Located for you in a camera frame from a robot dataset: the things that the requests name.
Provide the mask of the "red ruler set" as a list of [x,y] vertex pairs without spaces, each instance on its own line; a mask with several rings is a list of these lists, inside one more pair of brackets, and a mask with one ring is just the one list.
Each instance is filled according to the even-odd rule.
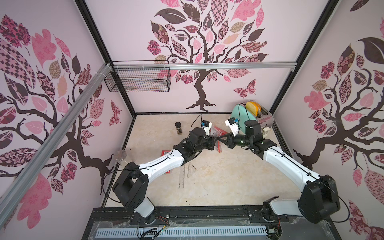
[[[161,156],[163,157],[163,156],[169,154],[170,152],[171,152],[171,151],[163,150]],[[172,172],[172,170],[169,170],[169,171],[165,172],[164,175],[169,175],[169,174],[171,174],[171,172]]]
[[[214,137],[220,137],[222,135],[222,130],[220,128],[217,128],[215,126],[212,126],[210,130],[210,135]],[[219,140],[216,140],[215,142],[215,150],[221,154],[222,153],[222,147],[221,142]]]
[[213,131],[212,135],[213,135],[213,136],[216,136],[216,137],[221,137],[221,136],[223,136],[223,135],[228,134],[228,132],[226,132],[226,131],[224,131],[224,130],[222,130],[221,128],[216,127],[216,126],[213,126],[213,127],[212,127],[212,131]]

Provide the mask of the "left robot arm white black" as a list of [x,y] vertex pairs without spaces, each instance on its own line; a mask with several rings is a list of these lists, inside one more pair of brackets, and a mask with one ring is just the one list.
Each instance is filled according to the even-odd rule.
[[146,198],[148,186],[166,172],[194,160],[203,150],[213,151],[217,137],[206,135],[202,128],[194,128],[187,138],[153,161],[137,165],[128,163],[121,170],[112,191],[128,213],[137,213],[145,224],[152,224],[158,216],[155,205]]

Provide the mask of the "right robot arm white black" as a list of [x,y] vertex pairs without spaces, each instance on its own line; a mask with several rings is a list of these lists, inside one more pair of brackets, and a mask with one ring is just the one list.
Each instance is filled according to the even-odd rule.
[[274,222],[279,216],[304,217],[317,224],[341,209],[344,200],[339,196],[336,181],[329,175],[321,176],[302,166],[270,139],[263,137],[258,121],[245,121],[243,134],[239,133],[239,120],[225,121],[231,132],[218,137],[218,141],[233,149],[246,148],[262,160],[276,167],[301,191],[299,199],[273,197],[263,203],[262,215],[267,222]]

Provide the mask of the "black lid spice jar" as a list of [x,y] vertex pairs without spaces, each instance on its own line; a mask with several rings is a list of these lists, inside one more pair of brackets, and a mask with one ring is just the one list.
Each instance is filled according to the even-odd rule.
[[176,122],[175,123],[175,127],[176,127],[177,134],[181,135],[183,133],[181,123],[180,122]]

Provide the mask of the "mint green toaster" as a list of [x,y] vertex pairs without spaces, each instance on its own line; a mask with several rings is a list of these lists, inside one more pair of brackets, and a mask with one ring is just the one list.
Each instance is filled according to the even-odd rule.
[[260,127],[262,129],[263,136],[265,136],[267,134],[267,132],[269,131],[268,129],[265,130],[265,128],[271,128],[272,127],[273,122],[274,122],[274,117],[264,107],[262,107],[261,112],[262,113],[261,113],[260,117],[255,117],[246,109],[246,104],[240,103],[234,107],[232,114],[231,114],[231,117],[234,117],[234,118],[239,120],[239,129],[243,134],[246,133],[246,130],[245,130],[245,122],[246,121],[248,121],[248,120],[258,121],[260,124]]

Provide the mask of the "yellow toast slice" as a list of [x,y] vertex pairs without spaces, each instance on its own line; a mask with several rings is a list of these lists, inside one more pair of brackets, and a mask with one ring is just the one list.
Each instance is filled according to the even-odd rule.
[[255,117],[261,116],[262,107],[256,102],[247,102],[246,109]]

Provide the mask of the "clear plastic cup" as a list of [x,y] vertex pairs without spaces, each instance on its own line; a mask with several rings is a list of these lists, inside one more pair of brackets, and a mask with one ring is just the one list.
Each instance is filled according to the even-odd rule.
[[116,162],[120,166],[124,167],[127,164],[126,163],[127,152],[125,150],[118,151],[117,153],[114,154],[114,157],[115,157]]

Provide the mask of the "aluminium rail back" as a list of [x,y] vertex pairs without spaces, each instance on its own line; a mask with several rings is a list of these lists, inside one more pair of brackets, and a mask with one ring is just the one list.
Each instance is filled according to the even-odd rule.
[[260,62],[260,63],[197,63],[197,64],[164,64],[123,62],[123,64],[114,63],[114,69],[139,69],[139,70],[229,70],[229,69],[295,69],[296,62]]

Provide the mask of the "aluminium rail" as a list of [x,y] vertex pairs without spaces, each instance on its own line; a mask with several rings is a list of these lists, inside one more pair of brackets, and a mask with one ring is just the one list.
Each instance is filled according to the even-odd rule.
[[139,70],[229,70],[229,69],[295,69],[296,62],[260,62],[260,63],[197,63],[197,64],[164,64],[123,62],[123,64],[114,63],[114,69],[139,69]]
[[84,92],[77,98],[57,127],[55,127],[53,132],[48,136],[47,140],[43,142],[31,161],[27,163],[18,177],[7,189],[1,198],[1,227],[4,226],[13,210],[17,207],[22,197],[32,185],[33,181],[38,177],[44,165],[61,143],[65,134],[69,131],[71,125],[80,115],[96,89],[112,70],[113,67],[111,63],[105,63],[100,67],[100,69],[93,75],[91,82],[86,86]]

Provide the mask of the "aluminium rail left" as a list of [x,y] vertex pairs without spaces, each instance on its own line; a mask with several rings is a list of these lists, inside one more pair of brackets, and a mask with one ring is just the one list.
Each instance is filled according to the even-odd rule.
[[86,86],[84,92],[77,98],[57,127],[55,127],[53,132],[48,136],[47,140],[43,142],[31,161],[27,163],[18,177],[7,189],[1,198],[1,227],[4,226],[13,210],[17,207],[22,197],[32,185],[33,181],[38,177],[44,165],[61,143],[65,134],[69,131],[71,125],[80,115],[96,89],[112,70],[113,67],[111,63],[105,63],[100,67],[100,69],[93,75],[91,82]]

